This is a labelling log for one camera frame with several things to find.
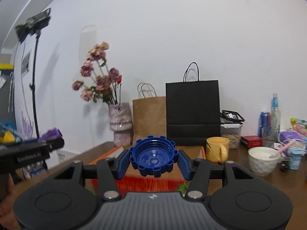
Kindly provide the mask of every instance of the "wall picture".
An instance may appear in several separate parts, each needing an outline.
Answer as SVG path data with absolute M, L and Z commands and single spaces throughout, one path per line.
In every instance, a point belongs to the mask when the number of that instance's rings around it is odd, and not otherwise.
M 22 77 L 25 76 L 29 71 L 29 65 L 30 65 L 30 52 L 26 54 L 26 56 L 23 58 L 21 63 L 21 75 Z

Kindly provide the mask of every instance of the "textured ceramic vase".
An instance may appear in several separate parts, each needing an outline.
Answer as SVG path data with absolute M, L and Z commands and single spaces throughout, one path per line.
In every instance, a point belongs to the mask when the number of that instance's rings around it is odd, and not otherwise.
M 132 128 L 132 115 L 129 103 L 110 104 L 109 118 L 110 130 L 114 131 L 114 144 L 129 145 L 131 143 L 130 129 Z

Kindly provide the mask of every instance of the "white bowl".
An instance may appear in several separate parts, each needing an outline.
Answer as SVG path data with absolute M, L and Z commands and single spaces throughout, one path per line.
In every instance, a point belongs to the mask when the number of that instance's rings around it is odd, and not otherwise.
M 268 147 L 253 147 L 248 150 L 248 160 L 251 170 L 258 176 L 267 176 L 276 168 L 280 155 L 269 158 L 277 150 Z

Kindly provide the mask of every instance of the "yellow mug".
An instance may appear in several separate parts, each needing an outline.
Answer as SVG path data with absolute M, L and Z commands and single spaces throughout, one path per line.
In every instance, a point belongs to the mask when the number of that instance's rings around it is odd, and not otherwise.
M 224 137 L 207 138 L 206 157 L 214 163 L 224 163 L 228 159 L 229 140 Z

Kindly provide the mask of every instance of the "white container lid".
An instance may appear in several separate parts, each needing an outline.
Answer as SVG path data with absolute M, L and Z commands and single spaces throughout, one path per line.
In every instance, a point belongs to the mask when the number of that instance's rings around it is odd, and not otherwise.
M 222 127 L 224 127 L 225 129 L 231 129 L 231 128 L 240 128 L 242 126 L 242 124 L 240 123 L 225 123 L 225 124 L 221 124 Z

